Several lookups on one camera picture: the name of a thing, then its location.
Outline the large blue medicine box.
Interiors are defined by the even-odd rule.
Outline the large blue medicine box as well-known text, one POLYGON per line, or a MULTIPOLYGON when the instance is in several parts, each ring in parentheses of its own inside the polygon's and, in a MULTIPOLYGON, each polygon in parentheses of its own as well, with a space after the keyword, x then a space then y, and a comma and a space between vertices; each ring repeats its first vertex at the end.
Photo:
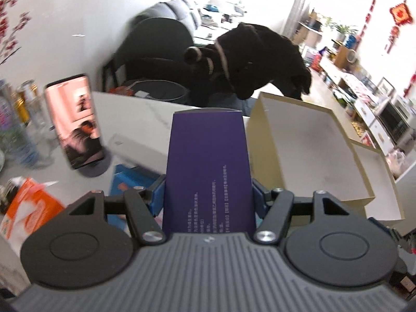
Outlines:
MULTIPOLYGON (((136 189, 137 187, 145 188, 144 200, 149 204, 147 200, 146 190, 149 188, 161 174, 150 171, 141 166, 134 168, 128 168, 123 164, 116 165, 110 187, 110 195, 116 196, 123 194, 126 190, 136 189)), ((161 210, 158 216, 154 216, 157 224, 162 227, 163 222, 163 210, 161 210)))

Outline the purple medicine box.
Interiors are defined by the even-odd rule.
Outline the purple medicine box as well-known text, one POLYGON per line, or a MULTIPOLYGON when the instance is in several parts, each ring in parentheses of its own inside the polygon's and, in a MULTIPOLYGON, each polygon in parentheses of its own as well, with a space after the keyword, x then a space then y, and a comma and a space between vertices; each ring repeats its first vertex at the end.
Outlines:
POLYGON ((162 229, 173 233, 255 231, 255 202, 241 112, 173 115, 162 229))

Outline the large tan cardboard box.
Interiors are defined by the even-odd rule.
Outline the large tan cardboard box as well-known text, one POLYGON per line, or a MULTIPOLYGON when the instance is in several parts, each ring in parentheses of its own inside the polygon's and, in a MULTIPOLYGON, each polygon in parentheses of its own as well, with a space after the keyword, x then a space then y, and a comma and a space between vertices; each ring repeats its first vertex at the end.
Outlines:
POLYGON ((353 144, 334 112, 261 93, 245 126, 253 178, 298 197, 332 194, 356 213, 375 194, 353 144))

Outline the tan cardboard box lid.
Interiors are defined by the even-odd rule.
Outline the tan cardboard box lid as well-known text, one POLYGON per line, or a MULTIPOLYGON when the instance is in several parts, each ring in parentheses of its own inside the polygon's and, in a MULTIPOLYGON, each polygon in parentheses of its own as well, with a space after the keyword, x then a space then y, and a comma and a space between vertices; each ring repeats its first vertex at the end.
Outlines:
POLYGON ((404 220, 395 180, 383 152, 354 140, 351 143, 374 192, 374 199, 363 207, 362 212, 367 218, 375 218, 385 225, 404 220))

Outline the orange tissue pack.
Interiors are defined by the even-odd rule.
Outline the orange tissue pack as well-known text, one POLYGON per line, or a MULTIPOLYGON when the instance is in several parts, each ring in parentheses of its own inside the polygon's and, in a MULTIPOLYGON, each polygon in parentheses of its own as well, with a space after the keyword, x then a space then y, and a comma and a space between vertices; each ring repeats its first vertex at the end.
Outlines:
POLYGON ((1 221, 1 236, 19 256, 24 241, 66 206, 47 191, 56 181, 38 183, 33 178, 11 180, 13 185, 18 185, 18 190, 1 221))

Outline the smartphone on stand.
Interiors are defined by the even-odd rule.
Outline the smartphone on stand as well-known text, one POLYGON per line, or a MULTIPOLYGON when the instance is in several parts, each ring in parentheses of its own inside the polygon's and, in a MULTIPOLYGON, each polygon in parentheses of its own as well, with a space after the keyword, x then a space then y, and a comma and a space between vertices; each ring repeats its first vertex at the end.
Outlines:
POLYGON ((66 77, 44 88, 52 125, 59 144, 73 169, 104 159, 101 132, 86 74, 66 77))

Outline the white tv cabinet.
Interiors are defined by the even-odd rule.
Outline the white tv cabinet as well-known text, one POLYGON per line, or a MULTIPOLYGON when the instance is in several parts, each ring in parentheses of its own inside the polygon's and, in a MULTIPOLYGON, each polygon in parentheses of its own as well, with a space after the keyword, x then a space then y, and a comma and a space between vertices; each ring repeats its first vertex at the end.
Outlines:
POLYGON ((333 91, 338 98, 342 98, 353 108, 353 115, 357 115, 364 122, 370 136, 385 155, 391 152, 395 143, 388 132, 377 119, 375 110, 370 106, 374 95, 359 81, 356 76, 337 68, 327 57, 319 63, 325 77, 332 82, 333 91))

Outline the black fluffy coat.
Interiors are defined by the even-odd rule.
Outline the black fluffy coat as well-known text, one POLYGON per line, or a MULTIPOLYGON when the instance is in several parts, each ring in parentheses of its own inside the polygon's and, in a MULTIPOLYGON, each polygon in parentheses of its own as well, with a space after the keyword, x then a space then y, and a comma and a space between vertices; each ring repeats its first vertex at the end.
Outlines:
POLYGON ((269 83, 283 96, 301 100, 312 84, 299 46, 263 25, 239 23, 212 44, 188 47, 184 61, 208 82, 210 92, 241 100, 269 83))

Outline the black dining chair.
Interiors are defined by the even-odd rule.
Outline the black dining chair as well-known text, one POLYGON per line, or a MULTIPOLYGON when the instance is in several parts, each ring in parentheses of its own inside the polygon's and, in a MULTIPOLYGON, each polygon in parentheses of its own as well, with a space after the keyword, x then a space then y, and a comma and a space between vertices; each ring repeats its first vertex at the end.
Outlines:
POLYGON ((102 68, 102 92, 128 87, 132 94, 147 92, 147 98, 187 104, 192 84, 190 66, 183 55, 194 45, 184 24, 169 18, 139 22, 102 68))

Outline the clear water bottle vase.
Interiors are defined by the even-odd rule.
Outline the clear water bottle vase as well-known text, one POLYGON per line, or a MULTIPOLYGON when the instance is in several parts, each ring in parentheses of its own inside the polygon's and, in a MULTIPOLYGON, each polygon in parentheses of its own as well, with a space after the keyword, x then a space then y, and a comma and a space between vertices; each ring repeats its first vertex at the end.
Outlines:
POLYGON ((39 160, 39 154, 11 101, 9 86, 1 79, 1 149, 16 163, 33 167, 39 160))

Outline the black microwave oven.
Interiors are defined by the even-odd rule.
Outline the black microwave oven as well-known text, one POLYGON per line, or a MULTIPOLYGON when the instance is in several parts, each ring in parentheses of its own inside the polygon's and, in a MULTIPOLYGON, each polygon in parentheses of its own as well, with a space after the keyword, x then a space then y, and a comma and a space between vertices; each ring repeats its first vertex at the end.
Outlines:
POLYGON ((388 101, 378 115, 378 120, 394 144, 400 144, 415 130, 415 109, 402 98, 388 101))

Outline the gold drink can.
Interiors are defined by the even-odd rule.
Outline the gold drink can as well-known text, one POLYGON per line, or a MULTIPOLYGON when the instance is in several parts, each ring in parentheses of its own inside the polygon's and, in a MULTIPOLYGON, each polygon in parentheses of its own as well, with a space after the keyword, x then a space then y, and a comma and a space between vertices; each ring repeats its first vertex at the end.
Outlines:
POLYGON ((35 127, 40 128, 44 120, 40 94, 35 81, 24 81, 16 88, 16 96, 16 107, 22 122, 25 125, 31 122, 35 127))

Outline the green potted plant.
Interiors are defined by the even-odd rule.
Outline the green potted plant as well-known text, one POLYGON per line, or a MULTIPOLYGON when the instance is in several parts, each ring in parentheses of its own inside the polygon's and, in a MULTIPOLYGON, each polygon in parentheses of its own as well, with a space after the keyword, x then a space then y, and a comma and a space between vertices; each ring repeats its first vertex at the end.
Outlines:
POLYGON ((336 33, 336 41, 343 42, 347 36, 355 35, 357 29, 355 26, 342 25, 332 19, 332 17, 325 18, 325 26, 336 33))

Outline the grey sofa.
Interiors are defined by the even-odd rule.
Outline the grey sofa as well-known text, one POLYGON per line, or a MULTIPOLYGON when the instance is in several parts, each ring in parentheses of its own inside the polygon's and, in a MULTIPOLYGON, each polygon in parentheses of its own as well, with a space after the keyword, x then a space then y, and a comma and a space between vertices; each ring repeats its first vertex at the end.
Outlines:
POLYGON ((194 0, 159 2, 134 16, 131 27, 134 28, 137 24, 149 18, 176 20, 186 26, 192 36, 202 25, 199 8, 194 0))

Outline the red chinese knot ornament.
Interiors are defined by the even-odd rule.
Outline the red chinese knot ornament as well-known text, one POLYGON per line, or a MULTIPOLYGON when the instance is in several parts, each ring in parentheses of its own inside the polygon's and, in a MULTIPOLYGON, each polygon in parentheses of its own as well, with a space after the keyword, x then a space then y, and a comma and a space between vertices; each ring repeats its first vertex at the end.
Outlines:
POLYGON ((400 35, 400 27, 413 24, 414 18, 410 12, 410 9, 407 5, 407 0, 403 0, 400 4, 389 9, 390 14, 393 17, 393 27, 390 30, 390 35, 388 38, 388 44, 386 46, 386 52, 389 54, 395 45, 396 40, 400 35))

